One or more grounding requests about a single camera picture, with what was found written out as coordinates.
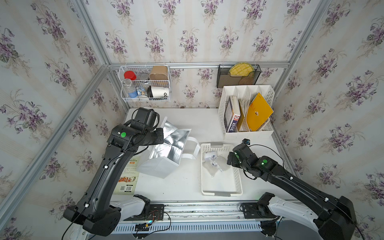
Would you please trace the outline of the clear ice pack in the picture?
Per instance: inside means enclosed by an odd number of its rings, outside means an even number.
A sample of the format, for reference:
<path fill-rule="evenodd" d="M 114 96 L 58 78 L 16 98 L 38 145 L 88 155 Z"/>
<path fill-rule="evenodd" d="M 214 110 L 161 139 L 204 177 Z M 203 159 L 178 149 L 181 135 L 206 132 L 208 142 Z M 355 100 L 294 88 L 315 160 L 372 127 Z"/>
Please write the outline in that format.
<path fill-rule="evenodd" d="M 225 172 L 230 169 L 227 159 L 223 155 L 219 155 L 216 151 L 206 152 L 203 156 L 202 166 L 208 171 L 213 178 L 218 172 Z"/>

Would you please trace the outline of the white insulated delivery bag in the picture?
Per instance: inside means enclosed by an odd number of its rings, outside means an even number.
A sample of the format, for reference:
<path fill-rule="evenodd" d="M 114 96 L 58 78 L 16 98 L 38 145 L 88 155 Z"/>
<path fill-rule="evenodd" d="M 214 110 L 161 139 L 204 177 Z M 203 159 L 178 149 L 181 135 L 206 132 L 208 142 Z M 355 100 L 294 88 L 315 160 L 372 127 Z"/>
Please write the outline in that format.
<path fill-rule="evenodd" d="M 191 129 L 178 129 L 167 117 L 161 128 L 164 142 L 149 147 L 147 153 L 141 154 L 137 171 L 164 179 L 179 167 L 182 159 L 195 160 L 201 147 L 198 140 L 190 136 Z"/>

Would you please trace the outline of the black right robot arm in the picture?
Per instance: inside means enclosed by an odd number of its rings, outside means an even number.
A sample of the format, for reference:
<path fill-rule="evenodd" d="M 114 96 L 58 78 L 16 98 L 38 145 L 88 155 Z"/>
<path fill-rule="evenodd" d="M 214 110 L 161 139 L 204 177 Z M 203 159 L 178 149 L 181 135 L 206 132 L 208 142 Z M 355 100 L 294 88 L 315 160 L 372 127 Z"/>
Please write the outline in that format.
<path fill-rule="evenodd" d="M 352 201 L 314 188 L 268 156 L 258 157 L 252 152 L 248 139 L 229 152 L 227 164 L 243 170 L 247 178 L 269 182 L 299 201 L 289 203 L 266 192 L 255 204 L 261 218 L 293 220 L 314 230 L 324 240 L 350 240 L 358 228 Z"/>

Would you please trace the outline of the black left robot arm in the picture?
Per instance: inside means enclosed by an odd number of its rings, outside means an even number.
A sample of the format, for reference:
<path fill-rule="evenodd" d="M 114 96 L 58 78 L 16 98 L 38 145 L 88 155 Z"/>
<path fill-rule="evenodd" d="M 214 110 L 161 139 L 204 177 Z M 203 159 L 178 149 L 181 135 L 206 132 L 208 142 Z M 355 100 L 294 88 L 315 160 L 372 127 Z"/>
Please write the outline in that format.
<path fill-rule="evenodd" d="M 112 129 L 96 175 L 78 203 L 64 211 L 65 219 L 96 236 L 106 237 L 112 233 L 122 211 L 110 204 L 114 189 L 139 147 L 164 142 L 164 131 L 158 128 L 159 122 L 160 116 L 153 109 L 139 108 L 131 120 Z"/>

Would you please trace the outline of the beige papers in organizer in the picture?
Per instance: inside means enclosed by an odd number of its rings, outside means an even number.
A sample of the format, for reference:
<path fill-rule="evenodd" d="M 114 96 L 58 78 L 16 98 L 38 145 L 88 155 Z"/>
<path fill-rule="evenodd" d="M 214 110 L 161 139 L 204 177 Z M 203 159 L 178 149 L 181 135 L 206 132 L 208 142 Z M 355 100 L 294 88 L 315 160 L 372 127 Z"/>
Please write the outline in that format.
<path fill-rule="evenodd" d="M 238 122 L 238 132 L 248 132 L 249 127 L 247 125 L 247 113 L 250 105 L 251 100 L 251 92 L 248 88 L 245 88 L 245 91 L 243 94 L 239 95 L 239 105 L 241 110 L 241 117 Z"/>

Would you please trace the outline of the white black cylinder can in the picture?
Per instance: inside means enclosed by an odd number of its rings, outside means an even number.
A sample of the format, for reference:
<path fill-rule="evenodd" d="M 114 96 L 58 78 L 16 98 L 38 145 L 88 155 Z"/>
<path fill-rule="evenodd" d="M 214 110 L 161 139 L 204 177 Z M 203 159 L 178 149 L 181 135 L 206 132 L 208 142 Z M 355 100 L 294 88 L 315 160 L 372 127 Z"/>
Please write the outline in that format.
<path fill-rule="evenodd" d="M 155 99 L 167 99 L 170 96 L 170 89 L 167 87 L 154 87 L 154 86 L 149 86 L 148 87 L 148 95 L 150 98 L 155 98 Z"/>

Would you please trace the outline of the clear plastic bottle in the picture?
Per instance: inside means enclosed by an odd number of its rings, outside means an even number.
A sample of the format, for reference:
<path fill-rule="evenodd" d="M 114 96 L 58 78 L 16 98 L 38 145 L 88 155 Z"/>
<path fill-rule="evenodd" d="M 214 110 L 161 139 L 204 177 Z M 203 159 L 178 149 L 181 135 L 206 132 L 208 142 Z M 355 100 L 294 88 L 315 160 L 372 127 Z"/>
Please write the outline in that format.
<path fill-rule="evenodd" d="M 134 99 L 138 97 L 137 88 L 131 79 L 124 79 L 122 84 L 128 98 Z"/>

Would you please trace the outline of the purple white book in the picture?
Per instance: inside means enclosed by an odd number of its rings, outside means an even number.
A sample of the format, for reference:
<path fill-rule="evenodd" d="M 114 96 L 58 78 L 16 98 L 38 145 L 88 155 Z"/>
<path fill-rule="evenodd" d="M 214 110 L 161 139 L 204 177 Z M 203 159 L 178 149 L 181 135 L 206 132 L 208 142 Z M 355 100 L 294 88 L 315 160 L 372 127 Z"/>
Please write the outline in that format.
<path fill-rule="evenodd" d="M 224 124 L 227 133 L 237 132 L 237 124 L 241 117 L 240 105 L 237 96 L 230 96 L 224 114 Z"/>

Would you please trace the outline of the white plastic file organizer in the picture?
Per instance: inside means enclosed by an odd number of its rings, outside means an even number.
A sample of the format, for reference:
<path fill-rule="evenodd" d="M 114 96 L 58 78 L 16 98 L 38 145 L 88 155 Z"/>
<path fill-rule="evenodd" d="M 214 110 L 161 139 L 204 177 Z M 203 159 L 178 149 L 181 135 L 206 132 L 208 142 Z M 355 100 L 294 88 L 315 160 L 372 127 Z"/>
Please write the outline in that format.
<path fill-rule="evenodd" d="M 271 136 L 274 95 L 270 85 L 224 86 L 218 112 L 223 139 Z"/>

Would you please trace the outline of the yellow folder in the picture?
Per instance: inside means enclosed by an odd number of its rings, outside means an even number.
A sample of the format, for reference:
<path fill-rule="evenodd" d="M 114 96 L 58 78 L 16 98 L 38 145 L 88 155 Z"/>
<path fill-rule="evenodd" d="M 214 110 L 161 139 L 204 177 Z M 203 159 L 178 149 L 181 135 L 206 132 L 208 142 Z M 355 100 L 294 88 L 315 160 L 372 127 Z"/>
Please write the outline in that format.
<path fill-rule="evenodd" d="M 258 93 L 252 100 L 247 111 L 246 122 L 249 131 L 258 131 L 259 128 L 273 114 L 273 112 L 273 109 L 270 107 L 264 97 Z"/>

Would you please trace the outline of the green printed booklet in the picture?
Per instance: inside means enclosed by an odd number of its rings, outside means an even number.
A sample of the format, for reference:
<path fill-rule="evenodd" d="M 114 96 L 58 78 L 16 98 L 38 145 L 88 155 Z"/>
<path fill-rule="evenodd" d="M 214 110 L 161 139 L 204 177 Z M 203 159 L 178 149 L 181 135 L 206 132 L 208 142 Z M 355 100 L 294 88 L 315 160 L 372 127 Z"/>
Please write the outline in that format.
<path fill-rule="evenodd" d="M 127 163 L 114 189 L 114 195 L 134 195 L 140 174 L 137 171 L 139 161 L 140 156 L 134 156 Z"/>

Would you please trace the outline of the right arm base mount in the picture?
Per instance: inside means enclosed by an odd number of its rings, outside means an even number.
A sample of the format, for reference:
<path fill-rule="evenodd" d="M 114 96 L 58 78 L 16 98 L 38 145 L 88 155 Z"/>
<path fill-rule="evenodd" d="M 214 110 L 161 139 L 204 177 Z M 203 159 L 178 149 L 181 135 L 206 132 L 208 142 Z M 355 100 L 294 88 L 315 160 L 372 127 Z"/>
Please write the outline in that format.
<path fill-rule="evenodd" d="M 257 202 L 241 203 L 239 210 L 244 214 L 245 219 L 278 220 L 280 216 L 273 214 L 269 208 L 273 197 L 275 195 L 272 193 L 264 193 Z"/>

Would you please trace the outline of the black mesh wall holder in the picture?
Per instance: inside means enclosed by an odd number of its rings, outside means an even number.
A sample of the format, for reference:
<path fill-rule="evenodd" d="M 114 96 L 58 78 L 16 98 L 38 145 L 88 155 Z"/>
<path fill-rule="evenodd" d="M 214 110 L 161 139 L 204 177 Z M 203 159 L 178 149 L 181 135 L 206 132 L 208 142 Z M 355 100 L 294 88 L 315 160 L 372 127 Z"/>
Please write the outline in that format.
<path fill-rule="evenodd" d="M 216 84 L 216 87 L 218 89 L 222 89 L 224 86 L 255 85 L 257 83 L 258 78 L 261 74 L 261 68 L 259 65 L 252 65 L 255 70 L 247 77 L 231 76 L 229 74 L 229 70 L 233 66 L 234 65 L 219 65 Z"/>

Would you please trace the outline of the aluminium rail frame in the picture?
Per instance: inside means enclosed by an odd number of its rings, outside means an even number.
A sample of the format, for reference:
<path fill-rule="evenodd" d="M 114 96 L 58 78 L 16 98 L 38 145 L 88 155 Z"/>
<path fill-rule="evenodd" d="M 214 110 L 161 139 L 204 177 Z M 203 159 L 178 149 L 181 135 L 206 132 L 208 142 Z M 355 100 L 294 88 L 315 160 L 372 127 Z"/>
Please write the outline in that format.
<path fill-rule="evenodd" d="M 107 206 L 107 210 L 102 212 L 106 218 L 108 214 L 113 215 L 113 222 L 121 221 L 121 207 L 125 201 L 111 202 Z M 233 218 L 235 215 L 244 214 L 239 210 L 240 204 L 230 203 L 186 203 L 178 205 L 169 205 L 172 209 L 176 208 L 175 211 L 171 211 L 172 214 L 176 214 L 178 218 Z M 292 210 L 293 217 L 298 217 L 299 222 L 304 224 L 307 217 L 317 218 L 322 211 L 328 212 L 327 207 L 331 206 L 329 199 L 315 200 L 313 199 L 311 204 L 306 206 L 304 204 L 295 204 L 291 202 L 284 202 L 278 197 L 273 197 L 270 201 L 269 208 L 272 213 L 277 216 L 283 214 L 290 214 Z M 272 219 L 258 219 L 262 221 L 275 221 Z"/>

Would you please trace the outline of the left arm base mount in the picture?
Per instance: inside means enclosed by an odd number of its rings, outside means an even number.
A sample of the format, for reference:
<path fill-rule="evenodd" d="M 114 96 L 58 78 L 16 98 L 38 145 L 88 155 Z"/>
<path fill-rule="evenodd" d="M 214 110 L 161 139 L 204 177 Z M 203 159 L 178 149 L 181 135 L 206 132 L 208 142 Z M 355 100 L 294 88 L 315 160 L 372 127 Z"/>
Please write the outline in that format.
<path fill-rule="evenodd" d="M 153 204 L 142 195 L 134 195 L 121 209 L 121 221 L 160 221 L 164 219 L 165 205 Z"/>

